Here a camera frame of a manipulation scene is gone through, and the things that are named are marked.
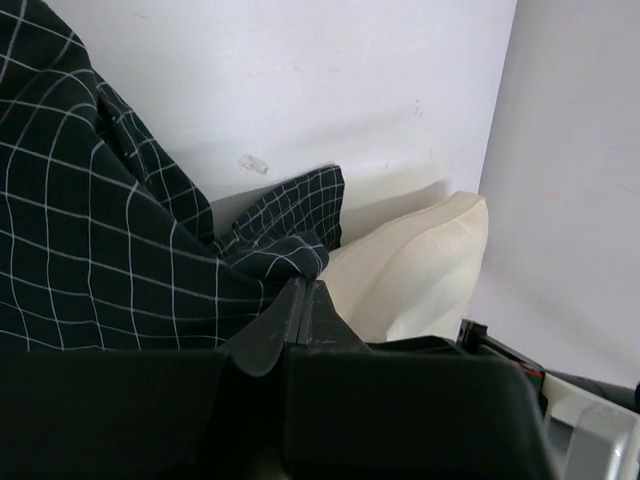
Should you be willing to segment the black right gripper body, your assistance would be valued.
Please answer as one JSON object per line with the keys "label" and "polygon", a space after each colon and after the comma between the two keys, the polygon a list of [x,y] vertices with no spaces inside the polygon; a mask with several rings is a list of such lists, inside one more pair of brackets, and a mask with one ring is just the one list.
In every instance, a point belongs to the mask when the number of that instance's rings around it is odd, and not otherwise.
{"label": "black right gripper body", "polygon": [[545,399],[543,394],[545,369],[534,360],[491,337],[486,325],[472,320],[461,321],[454,339],[425,335],[380,343],[369,342],[368,346],[378,351],[495,357],[514,364],[531,383],[537,399]]}

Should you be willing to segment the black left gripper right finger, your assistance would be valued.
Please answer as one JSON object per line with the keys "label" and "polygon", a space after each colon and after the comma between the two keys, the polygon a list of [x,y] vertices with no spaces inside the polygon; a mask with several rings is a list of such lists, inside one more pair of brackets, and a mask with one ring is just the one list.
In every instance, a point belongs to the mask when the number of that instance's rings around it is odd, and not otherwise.
{"label": "black left gripper right finger", "polygon": [[338,314],[323,281],[307,285],[298,327],[298,345],[307,348],[369,349]]}

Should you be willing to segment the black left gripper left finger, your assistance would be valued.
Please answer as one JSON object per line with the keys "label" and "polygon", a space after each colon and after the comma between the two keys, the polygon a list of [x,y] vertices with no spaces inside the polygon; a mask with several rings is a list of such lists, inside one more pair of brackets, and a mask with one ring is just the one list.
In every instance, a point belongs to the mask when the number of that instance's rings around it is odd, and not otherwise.
{"label": "black left gripper left finger", "polygon": [[285,344],[296,342],[305,296],[305,279],[288,281],[260,316],[222,346],[237,370],[261,378],[274,369]]}

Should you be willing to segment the cream pillow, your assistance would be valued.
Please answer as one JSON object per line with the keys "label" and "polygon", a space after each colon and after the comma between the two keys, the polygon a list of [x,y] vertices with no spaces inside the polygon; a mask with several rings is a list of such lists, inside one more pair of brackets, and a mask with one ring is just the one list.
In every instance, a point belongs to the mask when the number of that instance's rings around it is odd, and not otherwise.
{"label": "cream pillow", "polygon": [[457,192],[331,252],[319,278],[337,313],[366,342],[455,339],[488,230],[485,198]]}

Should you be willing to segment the dark checked pillowcase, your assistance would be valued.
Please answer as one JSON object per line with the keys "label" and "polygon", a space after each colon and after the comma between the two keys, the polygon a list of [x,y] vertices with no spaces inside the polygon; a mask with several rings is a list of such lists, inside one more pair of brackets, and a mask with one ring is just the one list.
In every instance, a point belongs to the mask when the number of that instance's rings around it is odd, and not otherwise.
{"label": "dark checked pillowcase", "polygon": [[215,348],[341,240],[329,165],[211,205],[42,1],[1,5],[1,347]]}

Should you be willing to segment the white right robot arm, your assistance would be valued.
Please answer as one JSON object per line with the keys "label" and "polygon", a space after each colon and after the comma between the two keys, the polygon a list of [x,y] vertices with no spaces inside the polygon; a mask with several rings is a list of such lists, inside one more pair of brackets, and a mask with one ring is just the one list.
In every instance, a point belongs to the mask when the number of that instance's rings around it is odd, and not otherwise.
{"label": "white right robot arm", "polygon": [[462,320],[455,340],[437,336],[372,343],[380,351],[485,356],[509,361],[533,385],[562,479],[639,477],[639,389],[549,370]]}

